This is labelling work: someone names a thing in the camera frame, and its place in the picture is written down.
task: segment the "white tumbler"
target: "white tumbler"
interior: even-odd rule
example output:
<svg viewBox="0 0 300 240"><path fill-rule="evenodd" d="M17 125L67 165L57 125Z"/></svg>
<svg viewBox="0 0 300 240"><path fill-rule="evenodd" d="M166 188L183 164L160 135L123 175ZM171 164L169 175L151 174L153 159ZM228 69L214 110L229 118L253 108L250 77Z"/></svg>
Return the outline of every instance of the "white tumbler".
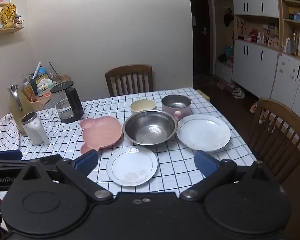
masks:
<svg viewBox="0 0 300 240"><path fill-rule="evenodd" d="M21 120L21 124L34 144L50 143L42 122L36 112L25 115Z"/></svg>

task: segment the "checkered tablecloth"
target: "checkered tablecloth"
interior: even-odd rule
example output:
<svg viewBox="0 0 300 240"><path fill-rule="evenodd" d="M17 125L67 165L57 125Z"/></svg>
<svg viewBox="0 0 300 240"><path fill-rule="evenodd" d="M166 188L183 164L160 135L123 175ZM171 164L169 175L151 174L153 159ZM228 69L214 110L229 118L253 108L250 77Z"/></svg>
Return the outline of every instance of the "checkered tablecloth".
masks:
<svg viewBox="0 0 300 240"><path fill-rule="evenodd" d="M143 98L152 99L157 108L162 109L161 99L169 94L181 94L191 99L193 114L209 114L224 121L231 129L231 139L222 149L212 152L218 160L231 159L238 165L251 165L255 159L245 141L229 123L229 121L206 99L192 88L165 90L149 93L140 93L112 98L104 98L82 103L84 115L82 118L100 116L116 117L121 124L131 116L130 105L133 101ZM33 145L29 137L19 136L11 114L1 119L0 150L20 149L23 160L60 154L63 158L75 159L80 156L83 144L82 129L79 121L71 124L61 123L55 108L38 112L39 117L50 139L50 145ZM117 150L133 146L133 143L122 135L122 138L112 147L99 152L98 166L88 175L102 187L114 195L118 192L180 192L204 178L194 166L194 151L183 145L175 136L169 141L150 148L158 158L158 169L155 175L146 183L136 187L124 187L109 179L106 173L106 164L110 156Z"/></svg>

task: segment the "pink plate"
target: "pink plate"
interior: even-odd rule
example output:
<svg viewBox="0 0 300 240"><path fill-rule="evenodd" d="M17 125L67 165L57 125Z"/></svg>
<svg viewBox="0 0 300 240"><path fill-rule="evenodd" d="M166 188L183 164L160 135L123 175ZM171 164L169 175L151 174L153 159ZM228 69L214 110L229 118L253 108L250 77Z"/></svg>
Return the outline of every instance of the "pink plate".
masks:
<svg viewBox="0 0 300 240"><path fill-rule="evenodd" d="M89 150L99 151L101 148L115 144L122 135L120 122L112 116L103 116L97 119L86 118L80 126L83 128L82 137L85 142L81 146L81 154Z"/></svg>

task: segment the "yellow decorative object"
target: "yellow decorative object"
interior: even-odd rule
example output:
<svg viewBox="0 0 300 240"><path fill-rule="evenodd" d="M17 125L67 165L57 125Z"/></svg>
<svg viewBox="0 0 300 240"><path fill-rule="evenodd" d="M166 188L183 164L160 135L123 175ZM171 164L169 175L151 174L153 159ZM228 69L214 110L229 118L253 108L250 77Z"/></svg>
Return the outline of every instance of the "yellow decorative object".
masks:
<svg viewBox="0 0 300 240"><path fill-rule="evenodd" d="M17 16L17 8L9 3L2 7L0 12L0 21L4 28L13 28Z"/></svg>

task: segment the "oval white plate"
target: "oval white plate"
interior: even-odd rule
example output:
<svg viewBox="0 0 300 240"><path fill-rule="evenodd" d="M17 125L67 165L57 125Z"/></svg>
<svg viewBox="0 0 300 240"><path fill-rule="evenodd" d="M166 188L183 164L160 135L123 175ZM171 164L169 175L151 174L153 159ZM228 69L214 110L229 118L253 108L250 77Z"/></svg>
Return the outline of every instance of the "oval white plate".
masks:
<svg viewBox="0 0 300 240"><path fill-rule="evenodd" d="M122 186L137 186L155 174L158 160L155 154L140 146L125 147L116 151L107 162L107 174Z"/></svg>
<svg viewBox="0 0 300 240"><path fill-rule="evenodd" d="M187 147L205 152L216 151L230 140L229 127L218 118L206 114L192 114L178 122L177 135Z"/></svg>

